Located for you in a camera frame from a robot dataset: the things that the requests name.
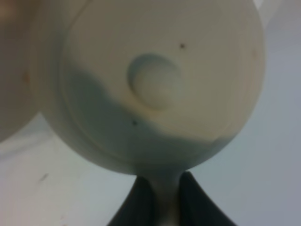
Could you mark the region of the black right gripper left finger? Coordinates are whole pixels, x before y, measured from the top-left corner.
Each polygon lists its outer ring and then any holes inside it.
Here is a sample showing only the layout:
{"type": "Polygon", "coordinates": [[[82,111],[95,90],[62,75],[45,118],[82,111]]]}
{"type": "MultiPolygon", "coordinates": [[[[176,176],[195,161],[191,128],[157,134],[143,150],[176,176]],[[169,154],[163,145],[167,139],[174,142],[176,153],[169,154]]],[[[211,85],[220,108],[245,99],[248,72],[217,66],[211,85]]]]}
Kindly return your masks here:
{"type": "Polygon", "coordinates": [[[111,219],[110,226],[154,226],[157,200],[148,180],[137,177],[127,198],[111,219]]]}

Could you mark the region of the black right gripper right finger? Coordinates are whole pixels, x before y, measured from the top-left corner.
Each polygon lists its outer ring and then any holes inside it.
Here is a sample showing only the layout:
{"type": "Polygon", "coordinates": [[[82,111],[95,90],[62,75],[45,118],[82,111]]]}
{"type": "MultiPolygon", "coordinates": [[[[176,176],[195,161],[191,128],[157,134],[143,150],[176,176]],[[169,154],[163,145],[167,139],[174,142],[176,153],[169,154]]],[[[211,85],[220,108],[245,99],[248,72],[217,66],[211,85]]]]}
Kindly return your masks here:
{"type": "Polygon", "coordinates": [[[235,225],[205,193],[189,171],[184,171],[175,178],[173,220],[174,226],[235,225]]]}

